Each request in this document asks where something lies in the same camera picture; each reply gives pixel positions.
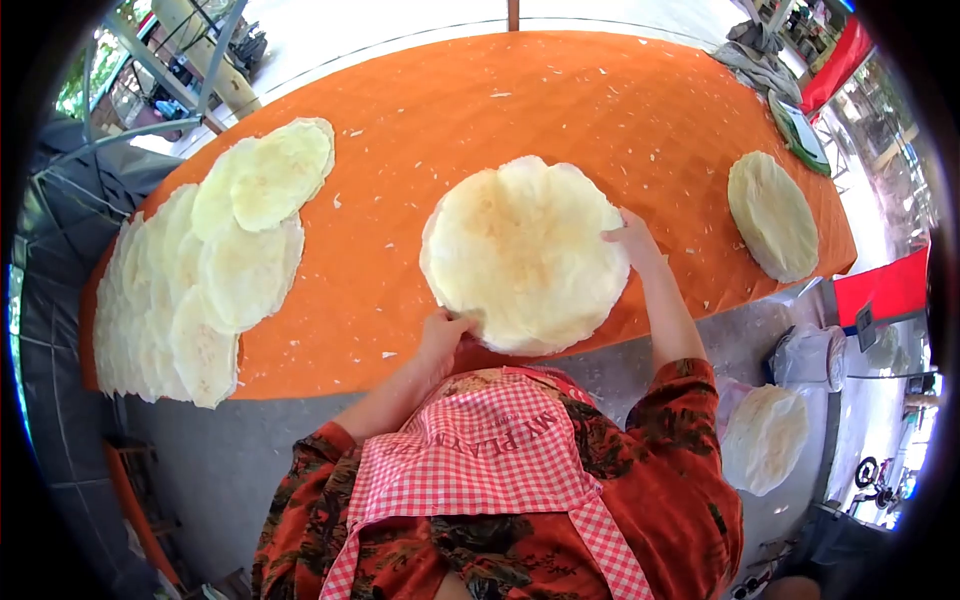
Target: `apron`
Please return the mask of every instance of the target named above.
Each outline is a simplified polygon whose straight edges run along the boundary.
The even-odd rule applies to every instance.
[[[428,398],[396,433],[366,440],[348,537],[321,600],[350,597],[360,530],[390,516],[568,513],[614,599],[653,600],[636,556],[585,472],[564,406],[538,383],[590,396],[557,370],[506,367],[483,390]]]

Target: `ground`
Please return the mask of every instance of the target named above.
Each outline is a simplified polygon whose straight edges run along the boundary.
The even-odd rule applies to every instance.
[[[438,0],[418,2],[418,8],[411,9],[407,4],[386,2],[251,0],[245,16],[261,21],[270,40],[269,54],[252,85],[267,103],[329,72],[374,56],[440,39],[504,31],[503,5],[502,0]],[[376,19],[369,18],[372,13]],[[722,43],[729,28],[747,18],[729,0],[669,4],[641,0],[602,6],[524,0],[521,16],[521,29],[525,30],[633,33],[704,48]],[[225,107],[218,108],[217,114],[228,117]],[[155,137],[138,138],[135,143],[166,154],[190,156],[211,136],[205,128],[198,128],[176,144]],[[883,236],[876,235],[882,225],[878,219],[871,219],[876,215],[876,203],[862,170],[857,175],[852,168],[846,177],[859,181],[859,186],[844,193],[842,199],[848,214],[858,215],[852,221],[860,252],[854,270],[861,272],[886,264],[891,256]],[[761,384],[761,360],[790,325],[823,326],[835,318],[829,297],[829,292],[814,287],[798,299],[781,295],[698,322],[717,374]],[[653,377],[649,338],[549,364],[569,372],[618,424],[623,423]],[[852,471],[859,457],[867,452],[885,457],[891,445],[896,446],[890,432],[900,419],[899,397],[901,390],[886,382],[848,385],[839,398],[836,452],[828,452],[825,457],[827,395],[815,392],[807,396],[810,434],[797,467],[781,486],[762,498],[741,494],[746,529],[744,565],[758,558],[761,542],[788,533],[811,499],[824,499],[813,497],[822,459],[833,465],[827,497],[844,499],[850,493]],[[234,400],[215,411],[171,400],[157,404],[135,398],[126,401],[131,433],[156,444],[161,495],[182,523],[175,540],[201,576],[213,580],[238,566],[249,568],[276,485],[290,466],[293,442],[354,400],[353,395]]]

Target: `red banner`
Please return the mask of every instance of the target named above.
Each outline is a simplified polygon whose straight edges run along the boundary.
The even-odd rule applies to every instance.
[[[927,249],[885,267],[833,282],[840,326],[856,324],[856,313],[872,302],[874,321],[898,317],[926,306]]]
[[[804,88],[802,92],[804,101],[800,104],[800,110],[804,114],[809,114],[823,106],[840,89],[840,86],[847,82],[873,47],[874,43],[860,21],[852,16],[848,18],[847,27],[840,35],[833,54]]]

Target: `table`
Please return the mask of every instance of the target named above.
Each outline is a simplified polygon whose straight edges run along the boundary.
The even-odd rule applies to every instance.
[[[233,398],[367,390],[412,356],[423,318],[436,306],[418,265],[423,224],[457,182],[518,156],[571,162],[611,202],[644,217],[694,318],[786,287],[750,257],[728,208],[728,172],[751,151],[774,156],[804,191],[820,235],[814,275],[843,273],[856,259],[832,181],[784,149],[751,88],[702,50],[593,32],[465,37],[328,75],[244,118],[186,160],[146,199],[145,216],[181,184],[201,181],[240,138],[298,116],[333,124],[336,166],[300,211],[306,243],[282,309],[241,337]],[[89,332],[96,283],[111,252],[82,298],[81,361],[93,389]],[[631,274],[607,321],[565,353],[649,331]],[[458,368],[505,360],[478,350]]]

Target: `red patterned shirt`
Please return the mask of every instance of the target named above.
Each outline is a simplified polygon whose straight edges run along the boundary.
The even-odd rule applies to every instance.
[[[441,393],[482,390],[484,370]],[[713,370],[698,359],[663,366],[627,417],[626,431],[596,409],[543,386],[573,422],[584,469],[634,550],[654,596],[709,600],[740,562],[740,498],[724,482],[714,433]],[[316,600],[347,538],[347,507],[363,446],[329,422],[294,445],[257,546],[257,598]],[[474,598],[609,597],[603,575],[566,514],[392,517],[365,527],[354,598],[431,599],[450,570]]]

